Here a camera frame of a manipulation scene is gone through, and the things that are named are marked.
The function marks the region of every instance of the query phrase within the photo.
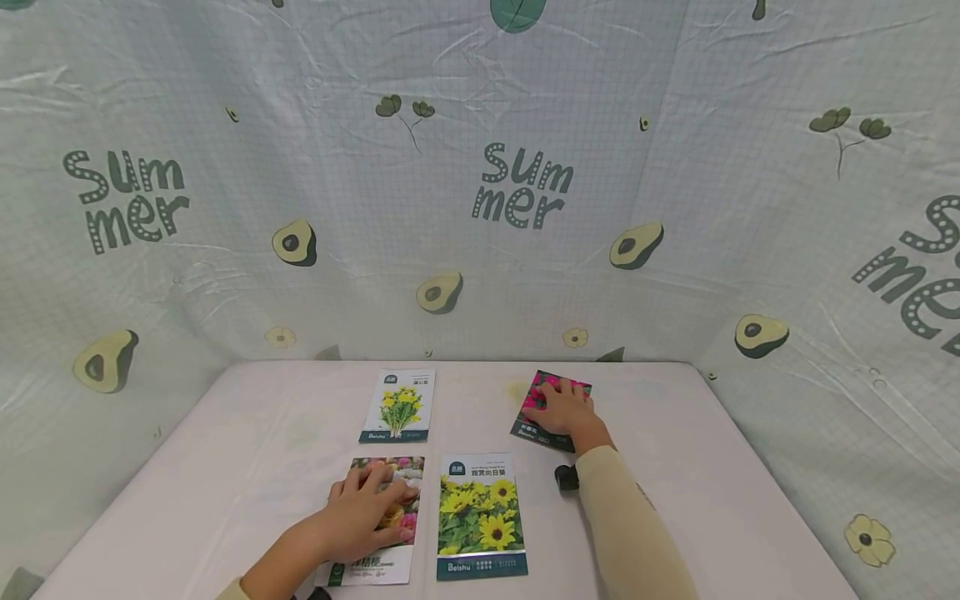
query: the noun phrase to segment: flower seed packet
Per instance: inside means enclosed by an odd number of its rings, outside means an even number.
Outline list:
[[[425,442],[433,406],[433,369],[381,371],[360,444]]]
[[[527,574],[510,454],[445,454],[437,581]]]
[[[559,375],[546,371],[537,371],[537,374],[534,375],[534,381],[530,384],[530,389],[527,391],[527,397],[523,400],[522,408],[544,408],[546,406],[546,396],[544,396],[543,392],[538,388],[544,383],[549,383],[557,388],[560,386],[560,380]],[[583,383],[582,381],[570,379],[570,383],[584,386],[584,393],[587,395],[589,395],[593,389],[593,386],[588,383]],[[510,430],[510,433],[524,440],[536,442],[537,444],[548,445],[551,448],[557,448],[565,452],[573,452],[573,440],[571,440],[569,436],[552,434],[524,417],[523,413],[516,414],[514,426]]]
[[[355,458],[350,468],[363,468],[370,462],[383,461],[394,470],[394,479],[405,479],[407,485],[419,488],[423,481],[423,457]],[[383,490],[389,483],[380,486]],[[403,527],[414,532],[408,541],[377,550],[370,556],[351,564],[324,563],[317,569],[315,585],[328,588],[338,586],[392,586],[410,583],[410,567],[414,560],[414,540],[417,538],[417,516],[420,499],[406,505],[395,504],[380,520],[377,529]]]

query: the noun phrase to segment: fabric backdrop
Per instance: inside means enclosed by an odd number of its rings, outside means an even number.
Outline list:
[[[232,363],[656,359],[862,597],[960,597],[957,31],[953,0],[0,0],[0,582]]]

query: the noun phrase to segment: grid pattern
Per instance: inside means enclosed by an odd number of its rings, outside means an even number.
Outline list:
[[[893,285],[852,280],[889,246],[926,268],[924,283],[953,273],[951,253],[898,239],[935,236],[926,205],[960,193],[960,11],[767,0],[753,20],[754,7],[548,0],[518,34],[473,0],[0,12],[0,471],[12,481],[0,580],[21,564],[49,572],[236,361],[332,346],[347,359],[595,360],[626,347],[628,360],[718,375],[862,597],[960,596],[960,370],[940,349],[952,321],[926,312],[944,332],[918,337],[900,319],[906,296],[887,303]],[[400,111],[378,116],[392,94]],[[436,112],[413,125],[417,101]],[[808,126],[840,107],[844,127]],[[864,140],[865,118],[891,135]],[[542,228],[532,211],[528,228],[471,216],[481,185],[521,187],[482,179],[497,170],[492,143],[511,167],[520,148],[524,167],[537,152],[573,167],[566,194],[544,192],[565,204]],[[85,213],[126,216],[134,194],[111,186],[82,204],[96,184],[61,165],[76,150],[108,178],[108,152],[177,161],[184,189],[145,194],[190,199],[177,232],[95,254]],[[272,248],[299,219],[317,239],[309,268]],[[612,241],[654,221],[666,234],[650,262],[614,269]],[[464,277],[456,308],[420,310],[418,287],[448,272]],[[755,312],[791,328],[761,360],[732,344]],[[278,326],[294,344],[270,344]],[[585,346],[564,345],[571,327]],[[101,396],[70,366],[118,329],[140,343],[127,387]],[[859,513],[893,533],[889,564],[848,547]]]

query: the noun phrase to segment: beige sleeve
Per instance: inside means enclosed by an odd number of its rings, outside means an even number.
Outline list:
[[[611,599],[697,600],[677,546],[620,454],[594,448],[577,461],[577,475]]]
[[[244,590],[240,589],[240,578],[237,577],[233,580],[233,583],[227,586],[227,589],[220,592],[217,600],[250,600],[250,598],[247,597]]]

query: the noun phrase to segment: white table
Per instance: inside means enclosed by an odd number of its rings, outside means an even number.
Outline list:
[[[437,370],[429,441],[358,444],[378,370],[423,367]],[[597,412],[703,600],[856,599],[688,365],[378,362],[225,372],[35,599],[211,600],[288,525],[322,508],[350,459],[398,454],[426,457],[411,583],[336,588],[335,600],[603,597],[578,502],[554,482],[569,457],[509,435],[516,390],[537,368],[593,384]],[[514,456],[530,574],[438,583],[440,457],[495,451]]]

